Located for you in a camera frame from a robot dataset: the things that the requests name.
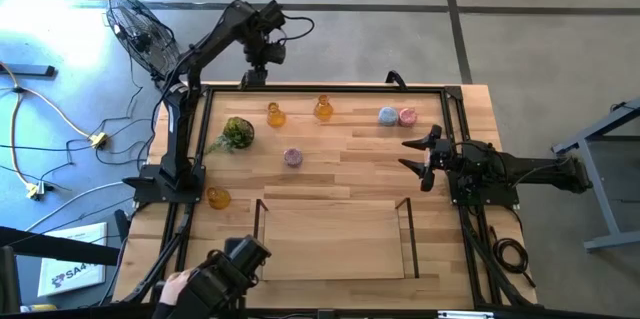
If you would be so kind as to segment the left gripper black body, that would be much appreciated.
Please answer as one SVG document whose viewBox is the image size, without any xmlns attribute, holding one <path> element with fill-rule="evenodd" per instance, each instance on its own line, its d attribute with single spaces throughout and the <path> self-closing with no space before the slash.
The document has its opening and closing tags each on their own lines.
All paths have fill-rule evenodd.
<svg viewBox="0 0 640 319">
<path fill-rule="evenodd" d="M 243 51 L 253 67 L 264 67 L 268 63 L 281 65 L 286 58 L 286 47 L 278 42 L 245 44 Z"/>
</svg>

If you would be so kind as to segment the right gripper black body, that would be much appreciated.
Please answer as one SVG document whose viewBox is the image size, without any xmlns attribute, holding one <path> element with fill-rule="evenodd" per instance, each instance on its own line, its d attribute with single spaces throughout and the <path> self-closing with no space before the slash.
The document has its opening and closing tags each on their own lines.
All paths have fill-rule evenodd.
<svg viewBox="0 0 640 319">
<path fill-rule="evenodd" d="M 464 161 L 455 150 L 454 144 L 448 139 L 430 139 L 427 142 L 429 155 L 427 160 L 427 178 L 435 178 L 434 171 L 442 170 L 460 174 L 464 167 Z"/>
</svg>

